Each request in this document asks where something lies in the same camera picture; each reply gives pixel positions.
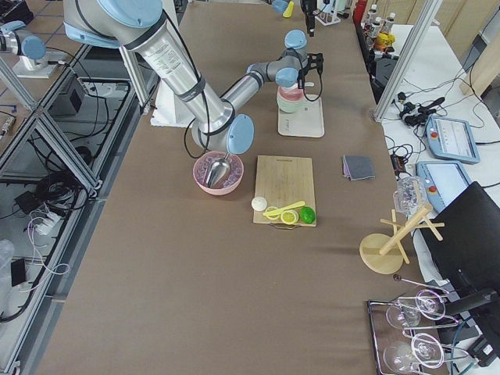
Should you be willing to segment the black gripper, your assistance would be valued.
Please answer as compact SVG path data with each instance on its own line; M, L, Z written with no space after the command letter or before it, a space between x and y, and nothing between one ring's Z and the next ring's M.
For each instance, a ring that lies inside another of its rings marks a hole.
M305 77L310 70L315 70L319 78L323 75L323 54L308 53L306 57L298 54L300 69L298 71L298 89L305 92Z
M317 0L301 0L301 10L305 16L305 25L310 37L315 35L315 11L317 10Z

